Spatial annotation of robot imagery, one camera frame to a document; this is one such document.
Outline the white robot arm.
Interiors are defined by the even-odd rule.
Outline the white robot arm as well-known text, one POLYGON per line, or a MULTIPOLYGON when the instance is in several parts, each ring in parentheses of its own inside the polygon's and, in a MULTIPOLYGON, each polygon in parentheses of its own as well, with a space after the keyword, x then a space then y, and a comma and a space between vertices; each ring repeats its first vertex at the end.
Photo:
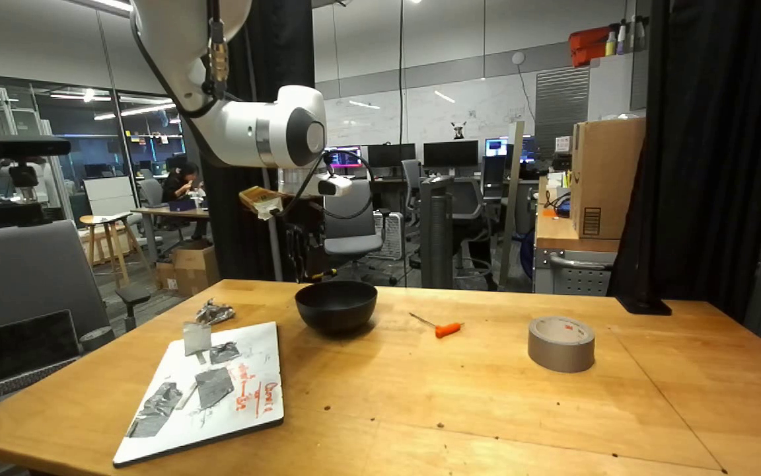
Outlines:
POLYGON ((133 36, 201 150, 218 272, 273 278, 273 233, 238 190, 323 155, 312 0, 133 0, 133 36))

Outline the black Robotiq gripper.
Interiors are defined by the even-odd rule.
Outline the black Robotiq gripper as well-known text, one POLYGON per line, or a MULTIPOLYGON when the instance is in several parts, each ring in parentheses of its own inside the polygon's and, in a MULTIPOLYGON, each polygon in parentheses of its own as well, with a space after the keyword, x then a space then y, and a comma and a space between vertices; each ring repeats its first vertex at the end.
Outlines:
POLYGON ((323 208, 318 200, 291 200, 282 215, 286 256, 299 282, 325 276, 323 208))

